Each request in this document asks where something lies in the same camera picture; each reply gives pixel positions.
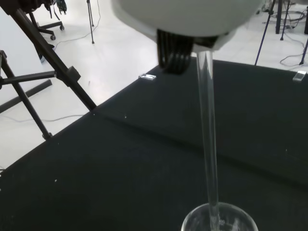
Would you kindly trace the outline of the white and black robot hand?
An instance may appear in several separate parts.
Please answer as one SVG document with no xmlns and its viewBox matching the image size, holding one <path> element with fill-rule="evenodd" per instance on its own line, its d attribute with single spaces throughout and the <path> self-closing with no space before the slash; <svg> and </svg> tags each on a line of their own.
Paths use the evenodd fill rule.
<svg viewBox="0 0 308 231">
<path fill-rule="evenodd" d="M 113 0 L 114 15 L 157 44 L 159 67 L 182 74 L 191 53 L 217 51 L 260 7 L 259 0 Z"/>
</svg>

